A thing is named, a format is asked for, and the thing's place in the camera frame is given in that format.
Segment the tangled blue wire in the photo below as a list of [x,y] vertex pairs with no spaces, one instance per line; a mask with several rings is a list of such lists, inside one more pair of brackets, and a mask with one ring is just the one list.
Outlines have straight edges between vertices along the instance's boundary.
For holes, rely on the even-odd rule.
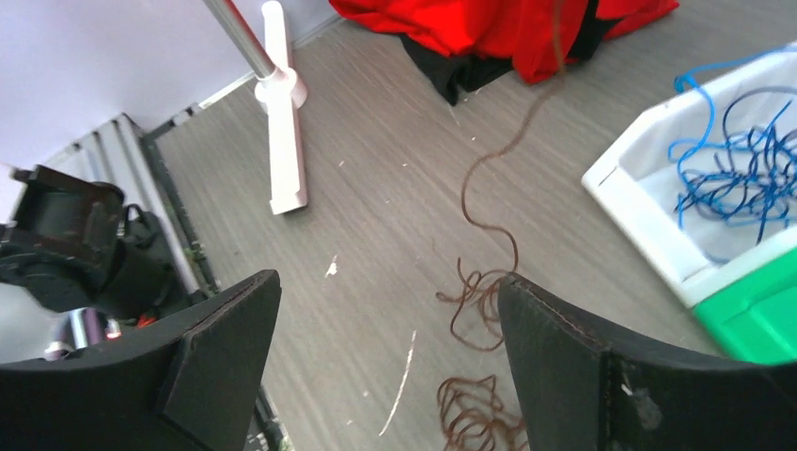
[[[785,102],[765,126],[751,124],[748,130],[743,131],[728,129],[728,117],[741,101],[760,94],[797,96],[797,88],[765,86],[742,94],[722,115],[723,141],[712,142],[710,136],[716,122],[716,107],[708,92],[694,78],[699,71],[734,67],[766,54],[794,50],[791,47],[778,48],[742,60],[695,68],[676,78],[676,91],[683,92],[690,87],[709,105],[709,121],[703,136],[676,140],[667,150],[667,157],[675,164],[684,188],[678,194],[675,207],[681,229],[683,213],[694,209],[701,217],[722,221],[727,226],[758,225],[758,244],[763,240],[767,226],[777,224],[786,228],[797,219],[792,209],[792,203],[797,203],[797,129],[782,132],[777,128],[777,120],[791,107],[791,101]],[[683,147],[686,149],[677,154],[677,148]],[[687,167],[689,160],[700,151],[713,152],[715,167]]]

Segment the brown string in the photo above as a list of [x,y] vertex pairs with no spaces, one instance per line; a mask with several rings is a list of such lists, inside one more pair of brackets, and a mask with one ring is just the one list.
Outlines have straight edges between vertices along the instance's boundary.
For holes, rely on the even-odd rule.
[[[565,58],[559,36],[559,20],[564,0],[555,0],[553,47],[558,66],[558,76],[554,84],[545,90],[525,114],[523,122],[515,135],[501,149],[479,157],[468,168],[462,181],[460,202],[462,215],[472,226],[486,232],[497,232],[509,239],[512,246],[512,266],[509,272],[518,269],[520,253],[515,237],[506,228],[480,222],[471,216],[465,201],[468,184],[476,170],[491,160],[506,156],[523,140],[534,116],[542,105],[548,101],[561,87],[565,74]],[[453,297],[442,292],[437,299],[444,303],[453,303],[457,309],[449,324],[449,331],[466,347],[472,350],[490,352],[497,350],[504,343],[504,335],[500,330],[497,297],[498,286],[507,270],[491,270],[487,272],[473,271],[467,276],[462,271],[462,258],[457,258],[457,276],[462,282],[459,296]],[[491,281],[485,288],[486,281]],[[475,307],[487,332],[494,341],[482,345],[468,340],[457,332],[457,321],[466,307]],[[520,415],[505,410],[504,402],[495,393],[497,377],[491,375],[481,380],[464,378],[448,378],[437,390],[437,405],[440,408],[440,427],[445,435],[444,451],[530,451],[528,441],[521,442],[525,434],[525,421]]]

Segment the green plastic container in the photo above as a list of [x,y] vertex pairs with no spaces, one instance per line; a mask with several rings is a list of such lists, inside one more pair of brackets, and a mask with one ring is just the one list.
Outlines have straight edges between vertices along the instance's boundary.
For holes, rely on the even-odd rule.
[[764,365],[797,360],[797,249],[750,272],[693,311],[735,359]]

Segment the red cloth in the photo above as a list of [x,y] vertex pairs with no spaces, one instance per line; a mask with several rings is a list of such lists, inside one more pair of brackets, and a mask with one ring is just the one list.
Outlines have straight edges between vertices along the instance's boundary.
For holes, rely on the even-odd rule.
[[[378,33],[403,33],[444,56],[512,58],[524,80],[556,72],[554,3],[561,0],[330,0],[346,19]],[[566,54],[578,35],[588,0],[565,0],[561,37]],[[596,16],[617,20],[606,39],[631,33],[679,6],[678,0],[600,0]]]

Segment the white scratch mark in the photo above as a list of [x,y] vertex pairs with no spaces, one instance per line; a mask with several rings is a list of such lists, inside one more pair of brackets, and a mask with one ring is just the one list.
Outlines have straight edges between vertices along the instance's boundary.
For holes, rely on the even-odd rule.
[[627,396],[630,397],[633,395],[633,390],[631,389],[631,381],[628,380],[628,375],[625,374],[625,372],[622,373],[622,377],[623,377],[623,383],[620,385],[620,388],[622,389],[623,393],[625,393]]
[[401,394],[404,393],[404,384],[407,383],[407,376],[410,374],[410,364],[413,362],[413,351],[415,351],[415,336],[417,335],[418,331],[413,331],[413,341],[410,343],[410,351],[407,352],[407,365],[404,367],[404,375],[401,377],[401,385],[398,386],[398,394],[396,395],[396,401],[393,403],[393,409],[390,410],[390,414],[387,416],[387,421],[384,422],[384,428],[379,433],[379,436],[382,437],[384,432],[387,430],[387,427],[390,426],[390,422],[393,421],[393,415],[396,414],[396,409],[399,407],[399,401],[401,400]]
[[326,270],[324,278],[327,278],[330,275],[335,275],[335,274],[337,274],[337,254],[335,254],[335,256],[332,257],[332,263],[329,264],[329,269]]
[[460,120],[457,119],[457,115],[454,114],[454,108],[451,108],[451,105],[448,105],[448,112],[451,113],[451,117],[454,117],[454,122],[457,123],[457,127],[461,127]]

